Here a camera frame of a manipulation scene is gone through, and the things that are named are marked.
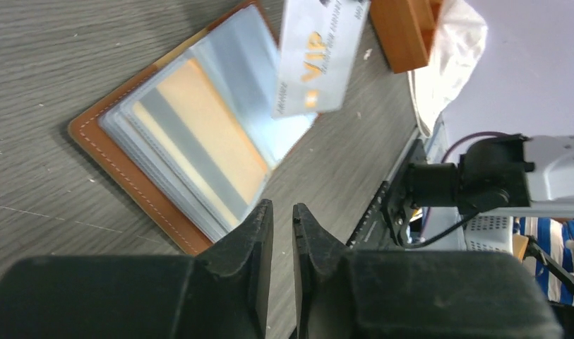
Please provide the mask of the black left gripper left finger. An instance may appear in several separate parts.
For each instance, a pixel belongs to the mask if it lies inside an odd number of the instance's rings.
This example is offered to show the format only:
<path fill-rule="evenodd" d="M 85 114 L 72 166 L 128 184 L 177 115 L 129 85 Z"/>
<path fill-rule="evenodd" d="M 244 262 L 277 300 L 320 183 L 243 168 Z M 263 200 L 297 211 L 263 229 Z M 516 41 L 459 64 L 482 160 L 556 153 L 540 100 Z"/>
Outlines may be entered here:
<path fill-rule="evenodd" d="M 0 338 L 264 338 L 273 205 L 197 256 L 36 256 L 0 280 Z"/>

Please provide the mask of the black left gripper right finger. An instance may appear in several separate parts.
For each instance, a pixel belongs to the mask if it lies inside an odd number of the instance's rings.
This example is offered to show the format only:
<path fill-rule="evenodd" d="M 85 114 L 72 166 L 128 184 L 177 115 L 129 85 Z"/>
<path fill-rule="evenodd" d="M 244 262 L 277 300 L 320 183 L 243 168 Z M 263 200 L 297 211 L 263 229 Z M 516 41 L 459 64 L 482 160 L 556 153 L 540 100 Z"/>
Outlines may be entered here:
<path fill-rule="evenodd" d="M 561 338 L 519 260 L 488 251 L 345 246 L 292 213 L 299 338 Z"/>

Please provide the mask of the brown leather card holder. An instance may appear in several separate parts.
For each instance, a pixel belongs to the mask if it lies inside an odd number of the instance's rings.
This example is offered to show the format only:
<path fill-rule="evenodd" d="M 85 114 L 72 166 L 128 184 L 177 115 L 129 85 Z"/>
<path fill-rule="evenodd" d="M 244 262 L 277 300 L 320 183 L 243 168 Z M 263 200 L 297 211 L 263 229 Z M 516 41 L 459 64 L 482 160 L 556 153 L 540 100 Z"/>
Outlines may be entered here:
<path fill-rule="evenodd" d="M 275 119 L 278 49 L 259 1 L 242 1 L 68 126 L 73 140 L 187 254 L 257 204 L 314 113 Z"/>

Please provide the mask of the orange credit card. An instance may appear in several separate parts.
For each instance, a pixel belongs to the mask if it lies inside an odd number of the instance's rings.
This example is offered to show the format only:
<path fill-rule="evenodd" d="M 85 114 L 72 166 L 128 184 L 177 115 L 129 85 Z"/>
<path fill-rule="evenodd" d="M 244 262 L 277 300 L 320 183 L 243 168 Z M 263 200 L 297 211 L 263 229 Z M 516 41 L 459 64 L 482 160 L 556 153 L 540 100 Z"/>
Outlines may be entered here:
<path fill-rule="evenodd" d="M 245 218 L 270 168 L 195 58 L 155 76 L 127 117 L 222 228 Z"/>

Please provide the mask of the silver VIP card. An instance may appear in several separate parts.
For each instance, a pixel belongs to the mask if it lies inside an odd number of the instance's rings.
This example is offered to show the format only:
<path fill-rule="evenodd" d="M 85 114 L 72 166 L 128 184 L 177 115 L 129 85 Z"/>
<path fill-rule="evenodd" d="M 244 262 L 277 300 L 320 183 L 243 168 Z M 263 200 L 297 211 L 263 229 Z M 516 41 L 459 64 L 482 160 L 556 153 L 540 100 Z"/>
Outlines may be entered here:
<path fill-rule="evenodd" d="M 370 1 L 284 2 L 274 117 L 343 106 Z"/>

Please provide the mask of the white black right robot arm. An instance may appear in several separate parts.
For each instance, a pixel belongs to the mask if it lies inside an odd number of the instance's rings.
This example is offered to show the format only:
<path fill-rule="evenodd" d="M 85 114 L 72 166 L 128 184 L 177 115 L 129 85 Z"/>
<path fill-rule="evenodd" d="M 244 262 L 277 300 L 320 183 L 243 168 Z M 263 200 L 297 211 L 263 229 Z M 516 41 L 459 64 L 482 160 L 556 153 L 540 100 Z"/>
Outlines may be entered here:
<path fill-rule="evenodd" d="M 419 207 L 574 218 L 574 135 L 485 138 L 457 164 L 410 165 L 403 183 Z"/>

